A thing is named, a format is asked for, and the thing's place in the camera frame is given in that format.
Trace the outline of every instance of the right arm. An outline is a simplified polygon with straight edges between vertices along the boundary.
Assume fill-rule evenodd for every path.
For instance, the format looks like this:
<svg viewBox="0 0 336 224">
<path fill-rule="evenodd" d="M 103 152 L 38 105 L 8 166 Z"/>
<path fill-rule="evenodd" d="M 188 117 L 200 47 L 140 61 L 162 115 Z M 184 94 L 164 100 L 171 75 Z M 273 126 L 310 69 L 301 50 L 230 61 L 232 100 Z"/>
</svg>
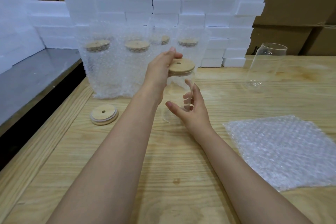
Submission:
<svg viewBox="0 0 336 224">
<path fill-rule="evenodd" d="M 236 152 L 221 139 L 210 124 L 200 89 L 193 86 L 190 112 L 167 102 L 203 148 L 221 180 L 240 221 L 245 224 L 297 223 L 312 224 L 294 205 L 259 176 Z"/>
</svg>

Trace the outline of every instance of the wooden table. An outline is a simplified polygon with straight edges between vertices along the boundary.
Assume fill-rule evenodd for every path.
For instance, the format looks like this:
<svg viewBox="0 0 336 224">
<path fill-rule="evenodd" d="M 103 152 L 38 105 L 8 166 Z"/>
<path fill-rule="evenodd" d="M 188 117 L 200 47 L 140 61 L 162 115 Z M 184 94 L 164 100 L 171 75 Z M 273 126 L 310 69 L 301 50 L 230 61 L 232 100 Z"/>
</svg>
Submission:
<svg viewBox="0 0 336 224">
<path fill-rule="evenodd" d="M 248 56 L 247 64 L 253 57 Z M 287 56 L 266 93 L 244 87 L 246 68 L 201 68 L 199 85 L 216 132 L 234 148 L 222 123 L 294 114 L 336 139 L 336 57 Z M 113 124 L 89 115 L 102 103 L 122 113 L 129 99 L 97 100 L 85 79 L 0 173 L 0 223 L 45 223 Z M 314 223 L 336 223 L 336 187 L 283 195 Z M 131 223 L 239 223 L 227 194 L 197 143 L 157 112 Z"/>
</svg>

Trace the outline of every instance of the forearm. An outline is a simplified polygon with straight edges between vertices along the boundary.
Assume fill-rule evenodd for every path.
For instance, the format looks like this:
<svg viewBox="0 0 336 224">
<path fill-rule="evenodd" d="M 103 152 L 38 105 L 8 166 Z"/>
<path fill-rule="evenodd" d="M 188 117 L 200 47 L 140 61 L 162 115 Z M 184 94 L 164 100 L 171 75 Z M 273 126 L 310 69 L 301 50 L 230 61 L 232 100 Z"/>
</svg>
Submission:
<svg viewBox="0 0 336 224">
<path fill-rule="evenodd" d="M 127 222 L 158 106 L 150 93 L 133 97 L 48 223 Z"/>
<path fill-rule="evenodd" d="M 196 140 L 208 156 L 242 223 L 311 223 L 213 129 L 197 133 Z"/>
</svg>

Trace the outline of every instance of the left arm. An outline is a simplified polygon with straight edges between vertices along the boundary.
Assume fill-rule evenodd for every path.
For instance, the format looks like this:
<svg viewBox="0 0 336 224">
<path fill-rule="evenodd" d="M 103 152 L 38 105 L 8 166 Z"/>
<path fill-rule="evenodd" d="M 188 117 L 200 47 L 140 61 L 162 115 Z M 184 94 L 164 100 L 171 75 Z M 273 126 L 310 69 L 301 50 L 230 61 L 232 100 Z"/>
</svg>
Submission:
<svg viewBox="0 0 336 224">
<path fill-rule="evenodd" d="M 126 223 L 132 213 L 154 115 L 175 48 L 149 65 L 141 89 L 48 220 L 53 223 Z"/>
</svg>

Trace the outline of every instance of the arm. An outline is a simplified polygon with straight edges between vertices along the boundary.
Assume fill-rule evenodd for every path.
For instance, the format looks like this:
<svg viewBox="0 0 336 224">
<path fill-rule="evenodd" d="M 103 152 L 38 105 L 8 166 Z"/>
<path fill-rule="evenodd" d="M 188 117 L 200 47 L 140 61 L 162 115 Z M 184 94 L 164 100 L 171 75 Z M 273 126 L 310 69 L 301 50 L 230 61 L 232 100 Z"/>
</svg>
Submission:
<svg viewBox="0 0 336 224">
<path fill-rule="evenodd" d="M 148 65 L 143 86 L 65 193 L 49 224 L 128 221 L 168 67 L 181 57 L 171 48 Z"/>
<path fill-rule="evenodd" d="M 242 223 L 311 224 L 294 205 L 263 180 L 212 128 L 199 88 L 194 85 L 190 112 L 167 102 L 203 148 Z"/>
</svg>

